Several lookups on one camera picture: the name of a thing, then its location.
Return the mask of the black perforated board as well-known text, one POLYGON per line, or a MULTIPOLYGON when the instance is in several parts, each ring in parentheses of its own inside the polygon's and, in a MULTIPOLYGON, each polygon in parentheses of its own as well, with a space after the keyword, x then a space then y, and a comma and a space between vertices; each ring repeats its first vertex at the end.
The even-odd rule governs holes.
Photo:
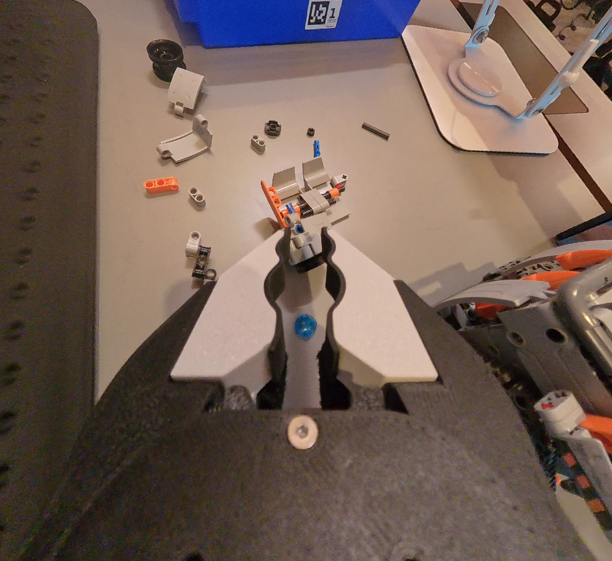
POLYGON ((1 560, 15 560, 93 406, 98 28, 1 0, 1 560))

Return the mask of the white book stand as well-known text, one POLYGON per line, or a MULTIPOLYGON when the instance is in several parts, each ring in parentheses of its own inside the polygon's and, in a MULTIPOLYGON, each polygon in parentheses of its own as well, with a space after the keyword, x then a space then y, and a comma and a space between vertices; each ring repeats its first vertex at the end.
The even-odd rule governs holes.
POLYGON ((611 34, 611 9, 537 98, 489 39, 501 0, 485 0, 470 34, 408 25, 402 40, 440 135, 462 151, 548 155, 558 140, 542 113, 611 34))

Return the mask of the small grey orange brick assembly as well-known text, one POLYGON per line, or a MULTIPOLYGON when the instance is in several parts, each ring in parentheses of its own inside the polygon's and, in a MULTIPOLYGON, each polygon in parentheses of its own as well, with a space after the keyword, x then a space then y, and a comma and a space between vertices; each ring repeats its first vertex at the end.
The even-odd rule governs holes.
POLYGON ((324 262, 321 231, 346 220, 341 203, 348 176, 328 174, 321 156, 302 163, 303 184, 295 167, 273 174, 271 185, 261 181, 266 201, 281 230, 289 231, 289 263, 299 273, 324 262))

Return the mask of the grey panel piece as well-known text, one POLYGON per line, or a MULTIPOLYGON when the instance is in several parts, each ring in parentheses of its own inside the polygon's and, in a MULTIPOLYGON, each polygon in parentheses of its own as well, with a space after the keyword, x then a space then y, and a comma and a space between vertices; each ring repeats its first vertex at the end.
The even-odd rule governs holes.
POLYGON ((184 117, 186 112, 194 111, 204 82, 203 75, 184 68, 176 68, 167 94, 168 104, 175 115, 184 117))
POLYGON ((179 165, 209 151, 212 138, 208 120, 202 114, 196 114, 189 132, 160 142, 157 145, 157 152, 162 159, 170 159, 179 165))

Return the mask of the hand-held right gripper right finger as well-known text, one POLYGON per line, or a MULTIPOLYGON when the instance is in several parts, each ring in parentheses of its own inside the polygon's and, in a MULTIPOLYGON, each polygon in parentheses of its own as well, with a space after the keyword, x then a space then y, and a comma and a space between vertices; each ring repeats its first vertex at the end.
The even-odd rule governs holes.
POLYGON ((321 244, 321 401, 349 401, 356 387, 436 381, 438 371, 395 280, 334 230, 321 231, 321 244))

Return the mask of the black toy wheel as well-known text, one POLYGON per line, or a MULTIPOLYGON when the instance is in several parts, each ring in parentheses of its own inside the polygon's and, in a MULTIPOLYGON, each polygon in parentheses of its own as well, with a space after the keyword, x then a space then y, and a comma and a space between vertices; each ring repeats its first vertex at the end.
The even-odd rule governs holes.
POLYGON ((169 39, 157 39, 146 47, 149 60, 155 75, 166 83, 172 81, 177 68, 186 69, 183 49, 177 42, 169 39))

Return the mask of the grey orange tracked toy robot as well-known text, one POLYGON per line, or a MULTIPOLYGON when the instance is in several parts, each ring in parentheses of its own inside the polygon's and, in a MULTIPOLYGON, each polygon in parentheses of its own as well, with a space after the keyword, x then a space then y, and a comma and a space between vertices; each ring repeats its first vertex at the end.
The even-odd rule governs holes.
POLYGON ((511 262, 434 309, 518 409, 553 489, 611 540, 611 239, 511 262))

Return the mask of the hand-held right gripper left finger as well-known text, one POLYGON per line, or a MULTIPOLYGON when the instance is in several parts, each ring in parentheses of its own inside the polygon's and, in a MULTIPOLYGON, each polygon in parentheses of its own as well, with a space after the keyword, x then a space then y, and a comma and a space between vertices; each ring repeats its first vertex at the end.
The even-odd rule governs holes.
POLYGON ((220 275, 171 371, 173 380, 241 385, 254 397, 272 379, 267 354, 277 316, 264 280, 279 263, 275 249, 282 237, 277 231, 220 275))

